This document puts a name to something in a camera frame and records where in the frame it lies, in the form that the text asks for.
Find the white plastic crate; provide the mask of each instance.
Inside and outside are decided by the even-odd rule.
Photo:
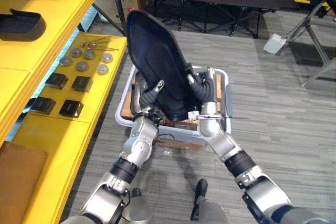
[[[199,72],[198,69],[201,69],[201,67],[196,67],[193,66],[196,72]],[[121,111],[123,108],[123,105],[125,103],[126,97],[128,92],[131,90],[131,84],[132,80],[137,72],[137,69],[133,65],[131,68],[130,75],[127,79],[127,82],[125,84],[125,88],[122,92],[121,99],[119,102],[119,105],[116,110],[116,121],[127,127],[133,127],[133,121],[124,119],[121,116]],[[225,122],[225,132],[231,133],[231,120],[228,118],[228,115],[230,114],[229,111],[231,111],[231,103],[230,103],[230,85],[229,85],[229,80],[228,80],[228,75],[225,71],[221,69],[215,69],[216,74],[221,75],[222,82],[221,82],[221,89],[222,89],[222,100],[220,101],[220,107],[221,107],[221,112],[227,117],[224,119]],[[175,127],[169,127],[169,126],[159,126],[159,134],[171,134],[174,136],[174,138],[178,141],[181,142],[189,142],[189,143],[194,143],[194,144],[201,144],[204,142],[204,140],[201,138],[199,133],[197,131],[193,130],[187,130],[187,129],[179,129]],[[163,135],[160,136],[161,138],[165,138],[168,140],[171,140],[172,137],[169,135]]]

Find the gray carpet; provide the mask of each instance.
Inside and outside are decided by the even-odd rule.
[[[262,34],[285,34],[303,17],[300,13],[264,15]],[[325,46],[334,47],[334,27],[314,27]],[[112,33],[96,23],[94,33]],[[174,32],[187,61],[223,69],[232,84],[232,135],[245,151],[286,191],[294,206],[336,218],[335,82],[316,80],[305,88],[305,78],[319,67],[298,65],[291,48],[280,57],[266,55],[264,39]],[[307,34],[297,42],[311,44]],[[78,214],[100,177],[116,160],[130,130],[114,118],[131,68],[127,54],[114,81],[96,131],[71,190],[62,220]],[[247,210],[232,175],[209,146],[177,150],[156,146],[132,183],[139,187],[162,219],[188,220],[196,183],[209,182],[207,198],[223,206],[231,224],[256,223]]]

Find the metal stand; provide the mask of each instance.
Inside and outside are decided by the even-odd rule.
[[[214,28],[211,28],[211,29],[207,30],[206,33],[211,33],[212,31],[221,29],[224,26],[232,25],[230,36],[233,36],[233,34],[234,34],[235,30],[236,30],[236,27],[237,26],[241,26],[242,28],[244,28],[245,30],[247,30],[256,39],[259,37],[258,33],[259,33],[260,16],[262,14],[264,14],[264,13],[274,12],[274,10],[271,10],[271,9],[249,8],[247,6],[241,6],[240,7],[239,15],[237,17],[235,17],[231,13],[229,13],[228,11],[226,11],[225,9],[223,9],[220,5],[215,4],[215,6],[217,8],[219,8],[228,17],[230,17],[232,21],[224,23],[224,24],[221,24],[221,25],[218,25],[218,26],[216,26]],[[242,18],[243,13],[246,12],[246,11],[248,11],[248,10],[256,10],[258,13],[251,14],[251,15],[248,15],[248,16]],[[246,19],[254,18],[254,17],[258,17],[257,27],[256,27],[256,29],[257,29],[256,33],[253,32],[248,26],[245,26],[245,25],[242,24],[242,21],[244,21]]]
[[[173,11],[176,15],[177,15],[177,20],[178,20],[178,30],[181,31],[181,25],[182,25],[182,20],[186,20],[189,24],[191,24],[192,26],[194,26],[194,29],[199,31],[199,32],[203,32],[203,29],[196,25],[194,22],[192,22],[191,20],[189,20],[186,16],[185,16],[185,3],[186,0],[177,0],[179,1],[180,5],[181,5],[181,11],[176,10],[175,8],[173,8],[171,5],[166,4],[165,3],[166,0],[154,0],[154,16],[156,16],[156,12],[157,12],[157,2],[159,2],[160,4],[162,4],[163,6],[167,7],[168,9],[170,9],[171,11]],[[164,19],[162,22],[167,22],[169,20],[171,20],[172,18],[167,18]]]
[[[95,3],[92,6],[109,22],[112,26],[114,26],[123,36],[126,36],[124,31],[113,21],[111,18],[102,10],[100,9]]]
[[[287,44],[293,42],[296,38],[297,35],[302,32],[304,29],[307,30],[310,38],[312,39],[312,41],[314,42],[314,45],[316,47],[316,50],[319,52],[319,55],[323,61],[323,67],[321,68],[320,71],[318,71],[317,73],[313,74],[311,77],[309,77],[301,86],[304,87],[307,83],[309,83],[310,81],[316,79],[317,77],[321,76],[323,73],[325,73],[326,71],[332,69],[333,67],[335,67],[335,58],[330,60],[328,55],[326,54],[324,48],[322,47],[322,45],[320,44],[320,42],[318,41],[314,31],[312,30],[311,26],[310,26],[310,20],[311,17],[315,15],[315,13],[317,13],[317,11],[321,8],[322,4],[324,1],[321,1],[318,5],[316,5],[314,7],[314,9],[310,12],[310,14],[308,14],[307,17],[305,17],[295,28],[295,30],[293,31],[292,35],[289,37]]]
[[[119,13],[119,18],[120,18],[120,22],[121,22],[121,27],[122,27],[122,30],[123,30],[122,34],[124,36],[126,36],[127,35],[127,32],[126,32],[126,20],[125,20],[124,10],[122,9],[121,0],[115,0],[115,3],[117,5],[117,9],[118,9],[118,13]]]
[[[77,29],[78,29],[79,31],[84,31],[84,32],[85,32],[84,27],[82,26],[81,23],[78,24]]]

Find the black cable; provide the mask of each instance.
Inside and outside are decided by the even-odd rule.
[[[130,191],[128,190],[128,202],[127,202],[127,204],[125,205],[125,208],[130,204],[130,202],[131,202],[131,193],[130,193]]]
[[[292,30],[290,30],[289,32],[287,32],[285,35],[283,35],[282,36],[282,38],[284,38],[284,39],[287,39],[289,36],[289,34],[291,33],[291,32],[293,32],[294,30],[296,30],[297,28],[299,28],[302,24],[303,24],[303,22],[304,22],[304,20],[305,20],[306,18],[303,18],[302,20],[300,20],[300,22],[292,29]]]
[[[126,219],[123,215],[121,216],[125,221],[130,222],[128,219]]]
[[[158,140],[158,138],[159,138],[160,136],[171,136],[172,139],[167,139],[167,141],[169,141],[169,142],[175,140],[175,136],[174,136],[173,134],[170,134],[170,133],[163,133],[163,134],[160,134],[160,135],[157,136],[157,138],[156,138],[155,141],[154,141],[154,144],[155,144],[156,142],[164,143],[164,141]]]
[[[304,29],[299,35],[297,35],[292,41],[296,40],[297,38],[299,38],[304,32],[306,31],[306,29]]]

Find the metal leg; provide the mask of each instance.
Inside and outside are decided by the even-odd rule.
[[[126,36],[127,35],[126,20],[125,20],[124,11],[122,9],[121,0],[115,0],[115,3],[117,4],[117,9],[118,9],[118,13],[119,13],[120,22],[121,22],[121,27],[122,27],[122,30],[123,30],[122,34],[124,36]]]
[[[220,5],[218,5],[217,3],[212,3],[212,5],[214,5],[215,7],[217,7],[218,9],[220,9],[225,15],[227,15],[232,21],[231,22],[227,22],[227,23],[224,23],[224,24],[221,24],[221,25],[218,25],[216,27],[213,27],[209,30],[205,30],[204,32],[205,33],[211,33],[212,31],[215,31],[215,30],[218,30],[218,29],[221,29],[222,27],[224,26],[228,26],[228,25],[231,25],[235,22],[235,17],[229,13],[227,10],[223,9]]]
[[[250,18],[253,18],[253,17],[256,17],[256,16],[260,16],[260,15],[262,15],[262,14],[264,14],[264,13],[268,13],[268,12],[270,12],[270,11],[271,11],[271,9],[261,10],[261,11],[259,11],[259,12],[256,13],[256,14],[252,14],[252,15],[246,16],[246,17],[244,17],[244,18],[241,18],[240,20],[237,20],[237,23],[238,23],[238,25],[240,25],[240,22],[243,21],[243,20],[250,19]],[[206,30],[206,31],[205,31],[206,33],[211,33],[212,31],[221,29],[221,28],[224,27],[224,26],[228,26],[228,25],[234,24],[234,23],[236,22],[236,21],[235,21],[235,17],[233,17],[230,13],[228,13],[227,11],[225,11],[224,13],[225,13],[225,14],[228,14],[228,16],[229,16],[231,19],[233,19],[233,21],[231,21],[231,22],[227,22],[227,23],[225,23],[225,24],[221,24],[221,25],[218,25],[218,26],[216,26],[216,27],[213,27],[213,28],[211,28],[211,29],[209,29],[209,30]],[[250,29],[249,29],[249,32],[250,32],[255,38],[258,36],[258,33],[251,32]]]
[[[154,0],[154,17],[156,17],[156,8],[158,6],[158,0]]]
[[[178,21],[178,31],[181,31],[181,25],[182,25],[182,18],[183,18],[183,13],[184,13],[184,6],[185,6],[185,0],[180,0],[181,3],[181,12],[180,12],[180,17],[179,17],[179,21]]]
[[[84,30],[84,28],[83,28],[83,26],[82,26],[81,23],[78,24],[77,29],[78,29],[79,31],[83,31],[83,32],[85,32],[85,30]]]
[[[187,21],[189,24],[191,24],[193,27],[196,28],[197,31],[203,32],[203,29],[196,25],[194,22],[192,22],[191,20],[189,20],[186,16],[183,15],[182,12],[178,12],[177,10],[175,10],[173,7],[171,7],[170,5],[164,3],[162,0],[158,0],[160,2],[160,4],[164,5],[165,7],[169,8],[170,10],[172,10],[174,13],[176,13],[177,15],[180,15],[181,18],[181,24],[182,24],[182,20]]]
[[[243,26],[243,28],[245,30],[247,30],[250,34],[252,34],[252,36],[257,39],[258,38],[258,34],[256,34],[255,32],[253,32],[248,26]]]
[[[258,21],[257,21],[257,33],[256,35],[254,36],[256,39],[259,37],[259,23],[260,23],[260,10],[258,10]]]
[[[310,14],[296,25],[293,33],[287,40],[287,44],[291,43],[292,41],[296,39],[296,36],[306,27],[307,24],[309,24],[310,18],[315,15],[315,13],[320,9],[322,4],[323,2],[315,6],[314,9],[310,12]]]
[[[327,54],[325,53],[325,50],[323,49],[320,42],[318,41],[314,31],[311,29],[310,24],[306,25],[306,30],[309,33],[310,38],[314,42],[315,47],[316,47],[317,51],[319,52],[319,55],[321,56],[321,58],[323,60],[323,64],[324,65],[327,64],[329,62],[329,57],[327,56]]]
[[[100,9],[95,3],[92,6],[109,22],[112,26],[114,26],[123,36],[126,36],[124,31],[120,29],[120,27],[113,21],[111,18],[102,10]]]
[[[97,11],[96,14],[95,14],[95,16],[93,17],[92,22],[90,23],[87,31],[91,30],[91,27],[92,27],[93,23],[96,21],[96,19],[98,18],[98,16],[99,15],[98,15],[98,11]]]
[[[238,26],[238,21],[240,20],[240,17],[242,16],[242,14],[243,14],[243,12],[244,12],[245,9],[246,9],[246,6],[242,6],[240,8],[240,13],[238,15],[238,18],[236,18],[234,24],[232,24],[232,31],[230,33],[230,37],[233,36],[233,33],[235,32],[235,29]]]
[[[206,31],[206,23],[208,20],[208,12],[209,12],[209,6],[206,6],[206,11],[205,11],[205,21],[204,21],[204,31]]]
[[[303,83],[301,86],[304,87],[308,82],[315,80],[317,77],[320,77],[320,75],[322,75],[323,73],[325,73],[326,71],[335,68],[335,62],[336,58],[333,58],[332,60],[330,60],[326,65],[324,65],[320,71],[318,71],[317,73],[313,74],[311,77],[309,77],[305,83]]]

